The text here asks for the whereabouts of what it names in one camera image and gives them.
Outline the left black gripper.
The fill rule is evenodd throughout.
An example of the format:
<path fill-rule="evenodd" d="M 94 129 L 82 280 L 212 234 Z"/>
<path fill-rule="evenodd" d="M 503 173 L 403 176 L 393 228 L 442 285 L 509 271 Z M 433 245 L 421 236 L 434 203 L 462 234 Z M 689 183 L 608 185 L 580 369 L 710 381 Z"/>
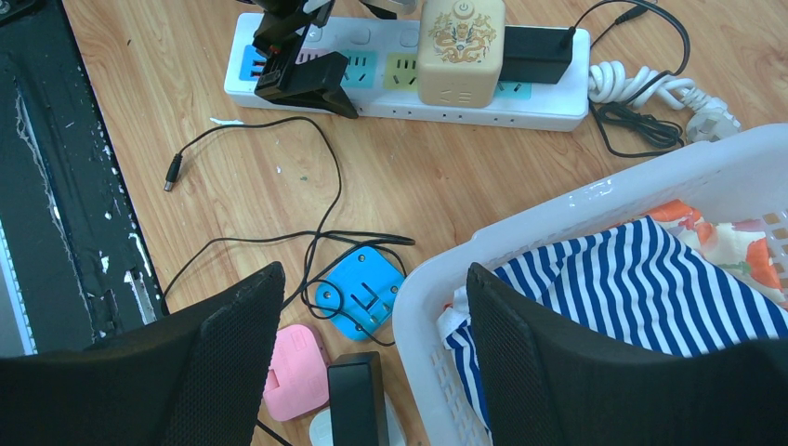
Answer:
<path fill-rule="evenodd" d="M 330 52 L 296 64 L 309 28 L 322 27 L 334 1 L 254 0 L 263 10 L 252 41 L 266 59 L 256 96 L 276 105 L 331 112 L 349 119 L 359 114 L 341 86 L 349 59 Z"/>

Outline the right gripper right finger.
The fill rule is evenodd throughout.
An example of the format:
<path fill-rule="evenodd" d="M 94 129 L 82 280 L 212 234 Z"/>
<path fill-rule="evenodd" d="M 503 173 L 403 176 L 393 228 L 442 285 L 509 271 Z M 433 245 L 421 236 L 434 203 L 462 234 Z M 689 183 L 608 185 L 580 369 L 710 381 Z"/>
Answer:
<path fill-rule="evenodd" d="M 466 276 L 472 337 L 497 445 L 783 445 L 787 344 L 692 358 L 596 333 L 480 264 Z"/>

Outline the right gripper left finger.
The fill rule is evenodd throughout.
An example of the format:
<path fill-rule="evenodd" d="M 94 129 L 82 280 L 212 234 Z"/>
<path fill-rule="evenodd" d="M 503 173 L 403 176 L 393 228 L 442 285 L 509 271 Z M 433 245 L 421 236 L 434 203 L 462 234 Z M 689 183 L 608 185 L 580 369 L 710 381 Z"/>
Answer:
<path fill-rule="evenodd" d="M 272 262 L 89 348 L 2 360 L 2 443 L 250 444 L 284 286 Z"/>

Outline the white power strip blue USB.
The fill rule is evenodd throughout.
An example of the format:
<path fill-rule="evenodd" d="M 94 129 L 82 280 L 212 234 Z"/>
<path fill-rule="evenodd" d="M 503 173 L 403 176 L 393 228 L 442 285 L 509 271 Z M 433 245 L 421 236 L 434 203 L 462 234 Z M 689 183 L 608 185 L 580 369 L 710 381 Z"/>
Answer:
<path fill-rule="evenodd" d="M 309 30 L 298 56 L 306 62 L 338 51 L 349 64 L 341 86 L 359 115 L 464 125 L 571 132 L 588 114 L 591 38 L 573 37 L 571 64 L 554 85 L 501 82 L 485 108 L 431 106 L 417 95 L 415 20 L 333 16 Z"/>

